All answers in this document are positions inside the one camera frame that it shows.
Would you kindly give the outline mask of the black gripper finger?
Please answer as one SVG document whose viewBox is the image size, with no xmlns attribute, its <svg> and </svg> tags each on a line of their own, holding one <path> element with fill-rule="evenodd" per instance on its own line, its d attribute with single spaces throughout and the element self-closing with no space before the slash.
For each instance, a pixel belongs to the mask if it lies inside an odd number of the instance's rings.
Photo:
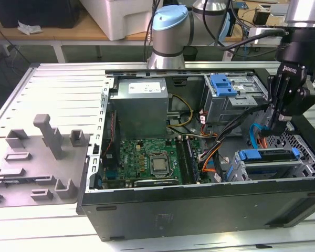
<svg viewBox="0 0 315 252">
<path fill-rule="evenodd" d="M 282 115 L 284 109 L 284 96 L 287 89 L 287 79 L 282 75 L 270 76 L 268 80 L 268 93 L 271 105 L 271 118 L 268 122 L 269 132 L 267 135 L 280 136 L 285 128 L 287 121 Z"/>
<path fill-rule="evenodd" d="M 287 122 L 293 116 L 300 116 L 315 104 L 315 86 L 310 79 L 296 91 L 287 92 L 280 109 L 280 121 Z"/>
</svg>

